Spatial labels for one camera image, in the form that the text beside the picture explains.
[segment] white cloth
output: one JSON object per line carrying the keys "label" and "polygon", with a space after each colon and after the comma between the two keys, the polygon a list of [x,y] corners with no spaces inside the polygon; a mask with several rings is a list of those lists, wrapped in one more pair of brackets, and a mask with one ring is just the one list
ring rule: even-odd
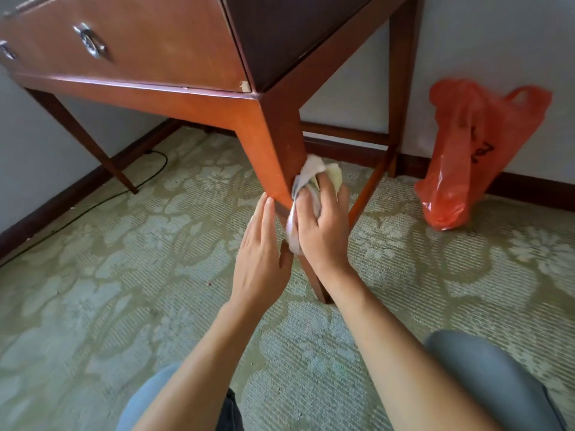
{"label": "white cloth", "polygon": [[320,187],[316,180],[316,175],[320,172],[325,172],[327,177],[331,180],[335,187],[335,193],[338,193],[341,183],[343,182],[343,176],[341,175],[341,168],[337,163],[330,163],[325,165],[323,160],[312,154],[308,155],[308,159],[305,161],[304,166],[301,168],[299,175],[293,182],[291,188],[291,198],[293,200],[293,205],[289,216],[287,217],[286,224],[286,240],[289,244],[289,249],[292,253],[302,255],[301,248],[299,246],[299,237],[297,231],[297,212],[296,212],[296,198],[299,191],[303,187],[307,187],[309,192],[312,194],[313,201],[313,214],[318,218],[321,212],[321,201],[320,201]]}

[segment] jeans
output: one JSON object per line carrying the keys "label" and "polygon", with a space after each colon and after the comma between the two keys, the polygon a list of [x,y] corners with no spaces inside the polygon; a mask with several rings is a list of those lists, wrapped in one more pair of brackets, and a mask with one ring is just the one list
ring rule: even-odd
{"label": "jeans", "polygon": [[[508,431],[565,431],[567,425],[547,388],[503,350],[470,334],[442,330],[424,342],[427,351]],[[116,431],[130,431],[179,364],[151,377],[128,402]],[[217,431],[243,431],[229,389]]]}

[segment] white wall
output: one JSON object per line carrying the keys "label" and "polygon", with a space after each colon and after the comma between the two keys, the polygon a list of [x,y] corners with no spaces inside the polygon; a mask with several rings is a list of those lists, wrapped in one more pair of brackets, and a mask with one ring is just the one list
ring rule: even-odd
{"label": "white wall", "polygon": [[[61,100],[109,156],[165,119]],[[0,72],[0,233],[98,165],[51,115]]]}
{"label": "white wall", "polygon": [[[384,25],[301,109],[304,121],[387,132]],[[506,171],[575,184],[575,0],[426,0],[402,151],[431,157],[429,88],[470,78],[499,93],[554,93],[539,130]]]}

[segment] drawer handle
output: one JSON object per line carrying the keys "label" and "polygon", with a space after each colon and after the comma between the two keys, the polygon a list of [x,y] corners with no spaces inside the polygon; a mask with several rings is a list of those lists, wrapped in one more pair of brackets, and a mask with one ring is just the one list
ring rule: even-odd
{"label": "drawer handle", "polygon": [[106,55],[105,45],[98,41],[98,38],[94,32],[90,30],[90,27],[84,23],[81,23],[78,26],[74,26],[74,31],[76,34],[78,34],[78,36],[80,36],[82,43],[90,55],[92,55],[92,57],[99,59],[100,57],[104,57]]}
{"label": "drawer handle", "polygon": [[17,58],[16,54],[10,50],[10,47],[8,47],[8,43],[6,41],[0,41],[0,50],[2,50],[4,56],[11,60],[15,60]]}

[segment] hand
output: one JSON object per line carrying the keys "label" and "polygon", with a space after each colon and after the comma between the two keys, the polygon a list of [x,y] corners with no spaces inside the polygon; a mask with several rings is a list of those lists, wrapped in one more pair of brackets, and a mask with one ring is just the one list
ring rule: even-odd
{"label": "hand", "polygon": [[298,237],[313,271],[329,290],[330,277],[354,272],[347,259],[349,190],[342,184],[336,197],[334,185],[325,173],[320,173],[317,180],[320,185],[320,217],[316,219],[313,214],[309,190],[300,190],[296,200]]}
{"label": "hand", "polygon": [[230,301],[240,302],[263,316],[284,292],[292,262],[287,242],[282,242],[278,253],[275,202],[264,192],[237,253]]}

